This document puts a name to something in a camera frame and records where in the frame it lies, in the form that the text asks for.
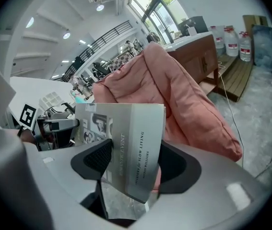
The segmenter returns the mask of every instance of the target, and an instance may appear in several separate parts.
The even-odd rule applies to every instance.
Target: white countertop
[[[172,51],[175,51],[178,48],[180,48],[186,44],[189,44],[193,41],[196,41],[200,38],[203,38],[203,37],[206,37],[206,36],[209,36],[212,34],[213,34],[212,32],[205,32],[205,33],[198,33],[194,36],[184,36],[178,40],[175,40],[174,43],[172,43],[172,44],[165,45],[163,48],[166,50],[166,52],[172,52]]]

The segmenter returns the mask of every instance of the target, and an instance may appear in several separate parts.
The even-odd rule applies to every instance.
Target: plastic bottle
[[[251,60],[251,38],[247,33],[242,35],[240,41],[240,59],[243,61]]]
[[[216,26],[211,26],[211,31],[213,33],[214,44],[216,48],[224,48],[223,38],[221,33],[216,29]]]
[[[238,56],[238,37],[232,28],[225,28],[225,48],[228,56]]]

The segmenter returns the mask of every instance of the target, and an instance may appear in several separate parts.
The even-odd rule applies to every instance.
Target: ceiling
[[[46,0],[41,4],[33,15],[33,25],[25,29],[18,45],[12,76],[45,78],[57,71],[65,72],[69,65],[61,61],[65,57],[75,58],[87,47],[79,40],[89,43],[94,40],[91,35],[99,34],[98,31],[91,33],[98,29],[94,28],[95,21],[107,15],[115,16],[115,1],[101,2],[105,6],[101,12],[96,11],[98,3],[89,0]],[[71,37],[64,40],[67,30]]]

